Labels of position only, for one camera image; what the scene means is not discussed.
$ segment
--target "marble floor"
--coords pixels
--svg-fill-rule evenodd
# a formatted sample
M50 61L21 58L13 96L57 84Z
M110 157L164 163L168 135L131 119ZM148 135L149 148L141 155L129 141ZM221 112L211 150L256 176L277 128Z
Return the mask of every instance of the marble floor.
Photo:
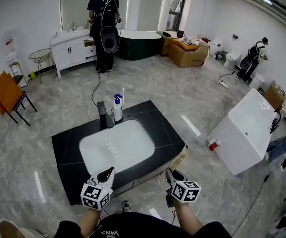
M125 91L124 107L152 100L189 146L187 158L179 169L197 181L201 195L190 206L203 222L220 221L232 234L242 221L263 179L280 160L270 165L261 161L234 176L215 153L205 147L206 136L249 91L234 75L224 77L229 88L219 85L219 76L228 73L218 61L209 58L202 68L177 68L167 57L154 56L139 61L115 58L111 73L101 76L95 101L113 107L114 94ZM56 166L51 136L97 119L91 94L98 84L94 64L78 66L53 79L42 75L42 84L31 83L28 96L38 112L26 102L19 125L0 115L0 220L31 227L52 236L62 220L78 221L83 206L70 206ZM181 118L186 115L200 130L197 137ZM273 137L286 133L281 124ZM40 182L42 194L38 192ZM120 202L129 200L133 210L149 214L155 208L161 218L171 222L172 210L166 207L164 175L114 198L105 210L113 213ZM275 170L234 237L264 237L273 221L284 210L286 170Z

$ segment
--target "white sink basin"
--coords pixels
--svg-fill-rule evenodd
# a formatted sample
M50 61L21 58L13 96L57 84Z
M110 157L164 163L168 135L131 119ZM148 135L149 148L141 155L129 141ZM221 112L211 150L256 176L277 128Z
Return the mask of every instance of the white sink basin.
M121 172L146 160L155 151L154 142L136 120L85 137L79 148L90 174L110 167Z

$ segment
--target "person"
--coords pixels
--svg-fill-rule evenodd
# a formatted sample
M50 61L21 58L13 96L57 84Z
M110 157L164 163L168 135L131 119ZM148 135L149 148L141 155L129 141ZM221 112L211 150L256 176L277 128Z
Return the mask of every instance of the person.
M286 136L280 137L269 143L265 159L267 162L272 162L286 152Z
M256 67L263 61L267 60L266 53L266 47L265 45L268 44L268 39L264 37L262 41L259 41L256 43L257 48L259 49L259 55L254 58L251 68L250 69L241 69L236 75L238 78L241 78L243 82L247 82L247 80L252 75L253 71L256 69Z
M93 23L90 30L90 36L93 37L97 51L98 66L96 67L96 71L97 73L100 73L100 75L105 75L106 71L112 71L113 66L113 54L104 51L100 36L101 15L108 1L110 0L90 0L87 7L87 10L89 10L90 22ZM119 8L119 0L115 0L115 2Z
M174 200L180 227L169 224L150 215L130 212L130 204L122 203L122 212L115 213L99 223L100 211L89 209L77 224L62 221L54 238L127 238L127 237L220 237L231 238L219 222L202 225L188 204Z

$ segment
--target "toilet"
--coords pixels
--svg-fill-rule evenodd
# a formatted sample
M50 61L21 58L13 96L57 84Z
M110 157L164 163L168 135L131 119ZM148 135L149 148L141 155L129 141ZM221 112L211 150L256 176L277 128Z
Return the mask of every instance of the toilet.
M234 69L240 58L241 50L239 48L231 49L231 52L226 54L226 62L223 64L223 66L227 69Z
M223 38L222 37L216 37L213 41L208 42L208 44L210 46L209 55L211 55L211 56L216 55L217 52L222 51Z

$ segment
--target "faucet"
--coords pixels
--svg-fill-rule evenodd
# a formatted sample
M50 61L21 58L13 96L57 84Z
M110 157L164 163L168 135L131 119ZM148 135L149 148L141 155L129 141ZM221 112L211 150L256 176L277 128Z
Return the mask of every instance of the faucet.
M74 21L72 22L72 30L73 30L73 31L77 30L77 26L76 26L76 24L75 24Z
M100 129L111 129L114 127L114 123L112 122L110 116L107 113L107 110L105 108L104 102L99 101L98 102L98 112L100 117Z

